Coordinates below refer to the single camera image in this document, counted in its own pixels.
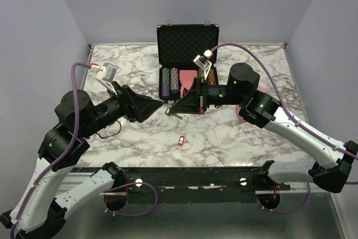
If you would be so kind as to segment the red key tag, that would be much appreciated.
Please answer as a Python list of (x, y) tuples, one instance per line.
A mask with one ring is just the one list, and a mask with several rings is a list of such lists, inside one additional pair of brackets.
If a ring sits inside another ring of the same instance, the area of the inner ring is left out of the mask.
[(181, 135), (178, 139), (178, 146), (182, 147), (185, 143), (185, 136)]

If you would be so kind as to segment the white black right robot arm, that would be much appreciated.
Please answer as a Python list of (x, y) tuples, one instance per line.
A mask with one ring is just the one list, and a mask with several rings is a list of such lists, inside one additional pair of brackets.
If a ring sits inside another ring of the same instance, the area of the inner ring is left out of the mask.
[(310, 157), (305, 162), (267, 161), (257, 176), (261, 188), (312, 182), (330, 193), (340, 193), (351, 172), (357, 143), (330, 138), (285, 111), (282, 102), (257, 89), (259, 80), (260, 75), (246, 63), (232, 65), (226, 85), (209, 85), (196, 77), (168, 113), (203, 114), (210, 105), (239, 105), (239, 115), (246, 122), (281, 136)]

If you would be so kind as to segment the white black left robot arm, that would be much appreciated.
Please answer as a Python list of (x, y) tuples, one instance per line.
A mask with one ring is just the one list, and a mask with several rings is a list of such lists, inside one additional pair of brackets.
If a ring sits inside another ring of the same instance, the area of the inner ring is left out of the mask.
[(55, 108), (58, 124), (50, 129), (39, 148), (36, 167), (15, 208), (1, 214), (11, 238), (52, 238), (81, 204), (102, 191), (119, 191), (125, 171), (106, 163), (93, 179), (62, 197), (56, 192), (66, 176), (89, 149), (87, 139), (124, 117), (142, 123), (162, 107), (162, 101), (135, 93), (129, 86), (112, 83), (110, 97), (94, 105), (84, 90), (67, 92)]

